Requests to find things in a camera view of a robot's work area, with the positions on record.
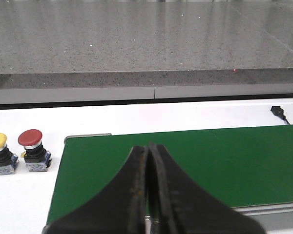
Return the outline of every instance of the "gray speckled surface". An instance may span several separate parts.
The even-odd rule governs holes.
[[[289,67],[293,2],[0,0],[0,89],[286,87]]]

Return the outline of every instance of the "red button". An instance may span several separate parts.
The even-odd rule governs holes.
[[[22,146],[36,145],[42,138],[42,133],[37,129],[30,129],[19,136],[19,144]]]

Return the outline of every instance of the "green conveyor belt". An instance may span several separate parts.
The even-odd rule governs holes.
[[[66,141],[47,223],[91,199],[132,146],[149,142],[164,144],[193,180],[231,207],[293,202],[293,125],[78,137]]]

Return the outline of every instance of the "white table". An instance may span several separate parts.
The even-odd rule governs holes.
[[[293,98],[0,110],[0,132],[12,152],[20,155],[19,134],[36,128],[53,158],[48,172],[28,172],[20,159],[15,175],[0,176],[0,234],[41,233],[68,135],[283,125],[270,112],[273,105],[281,105],[293,124]],[[293,229],[269,233],[293,234]]]

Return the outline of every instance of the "black cable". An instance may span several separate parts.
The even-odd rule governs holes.
[[[281,108],[281,106],[272,106],[272,108],[270,109],[270,111],[277,117],[279,117],[280,119],[282,119],[283,121],[285,121],[288,125],[290,125],[290,123],[288,122],[287,118],[284,115],[284,110]]]

